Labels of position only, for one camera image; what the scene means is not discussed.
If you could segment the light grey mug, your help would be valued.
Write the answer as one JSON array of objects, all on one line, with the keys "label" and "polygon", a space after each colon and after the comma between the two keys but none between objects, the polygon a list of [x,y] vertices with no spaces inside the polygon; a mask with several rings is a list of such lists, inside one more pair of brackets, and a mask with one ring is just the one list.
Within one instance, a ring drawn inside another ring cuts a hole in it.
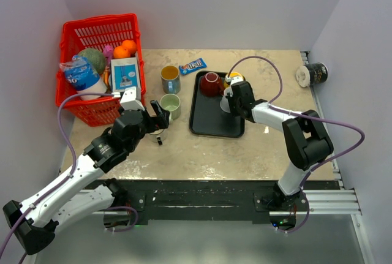
[{"label": "light grey mug", "polygon": [[231,113],[228,99],[225,96],[223,96],[220,100],[220,108],[226,113]]}]

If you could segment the cream white mug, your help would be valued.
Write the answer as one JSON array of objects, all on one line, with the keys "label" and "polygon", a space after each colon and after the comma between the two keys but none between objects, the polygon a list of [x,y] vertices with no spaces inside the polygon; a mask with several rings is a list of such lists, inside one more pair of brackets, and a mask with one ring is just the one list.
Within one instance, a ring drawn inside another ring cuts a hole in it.
[{"label": "cream white mug", "polygon": [[159,129],[148,134],[148,138],[159,146],[162,146],[164,144],[164,141],[167,139],[167,136],[167,129]]}]

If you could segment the light green mug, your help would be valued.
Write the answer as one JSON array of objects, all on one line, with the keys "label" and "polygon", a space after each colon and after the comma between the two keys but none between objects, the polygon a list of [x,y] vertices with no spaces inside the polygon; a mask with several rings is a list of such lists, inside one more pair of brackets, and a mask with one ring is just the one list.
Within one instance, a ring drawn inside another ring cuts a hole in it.
[{"label": "light green mug", "polygon": [[176,120],[181,115],[181,100],[176,94],[165,94],[161,97],[160,106],[168,110],[171,114],[171,119]]}]

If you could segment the blue butterfly mug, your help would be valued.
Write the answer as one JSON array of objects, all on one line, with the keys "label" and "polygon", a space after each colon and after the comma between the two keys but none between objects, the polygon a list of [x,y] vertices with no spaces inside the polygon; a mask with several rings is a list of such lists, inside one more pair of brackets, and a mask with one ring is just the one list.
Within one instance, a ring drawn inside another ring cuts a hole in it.
[{"label": "blue butterfly mug", "polygon": [[160,72],[162,88],[166,94],[177,94],[181,90],[180,72],[175,66],[166,66]]}]

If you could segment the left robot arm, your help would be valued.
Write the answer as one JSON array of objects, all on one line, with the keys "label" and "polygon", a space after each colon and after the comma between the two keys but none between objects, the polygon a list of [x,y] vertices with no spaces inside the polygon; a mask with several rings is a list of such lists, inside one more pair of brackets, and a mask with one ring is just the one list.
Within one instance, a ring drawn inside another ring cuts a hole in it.
[{"label": "left robot arm", "polygon": [[72,165],[64,173],[22,202],[11,200],[4,205],[10,232],[25,254],[42,251],[54,240],[57,231],[89,213],[125,207],[127,195],[108,183],[79,202],[74,196],[125,161],[145,135],[169,127],[170,112],[156,100],[150,104],[154,116],[149,115],[141,102],[127,101],[113,125],[95,138],[80,156],[74,154]]}]

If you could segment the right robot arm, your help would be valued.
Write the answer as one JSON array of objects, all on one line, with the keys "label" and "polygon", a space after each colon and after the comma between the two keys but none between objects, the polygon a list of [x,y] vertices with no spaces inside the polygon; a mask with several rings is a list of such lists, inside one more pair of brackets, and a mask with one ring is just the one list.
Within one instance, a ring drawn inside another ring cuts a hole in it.
[{"label": "right robot arm", "polygon": [[284,134],[289,165],[275,183],[272,205],[281,211],[288,210],[299,197],[311,168],[333,153],[333,143],[319,115],[314,110],[304,113],[274,107],[266,100],[254,98],[247,81],[237,82],[225,89],[222,101],[233,116],[252,123],[263,124]]}]

